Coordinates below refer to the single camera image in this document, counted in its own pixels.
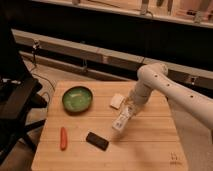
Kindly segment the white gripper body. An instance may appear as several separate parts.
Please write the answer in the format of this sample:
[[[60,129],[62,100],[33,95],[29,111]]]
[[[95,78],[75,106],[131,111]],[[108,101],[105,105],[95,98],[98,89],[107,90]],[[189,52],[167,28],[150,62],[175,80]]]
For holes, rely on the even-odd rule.
[[[133,104],[142,107],[150,98],[152,90],[145,85],[136,85],[129,93],[129,97]]]

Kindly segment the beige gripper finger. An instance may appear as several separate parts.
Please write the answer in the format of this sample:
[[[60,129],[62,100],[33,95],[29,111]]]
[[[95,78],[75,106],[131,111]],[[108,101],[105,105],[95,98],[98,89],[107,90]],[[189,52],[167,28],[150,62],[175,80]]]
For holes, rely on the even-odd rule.
[[[140,108],[137,105],[130,105],[128,111],[131,116],[134,116],[140,112]]]

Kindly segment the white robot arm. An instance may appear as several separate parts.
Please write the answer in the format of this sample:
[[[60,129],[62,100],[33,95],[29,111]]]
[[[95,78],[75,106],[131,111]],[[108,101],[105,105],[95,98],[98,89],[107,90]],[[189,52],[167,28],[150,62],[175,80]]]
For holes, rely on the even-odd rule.
[[[173,99],[207,128],[213,130],[213,99],[175,83],[167,77],[163,63],[144,65],[137,71],[138,81],[129,97],[137,106],[145,104],[153,90]]]

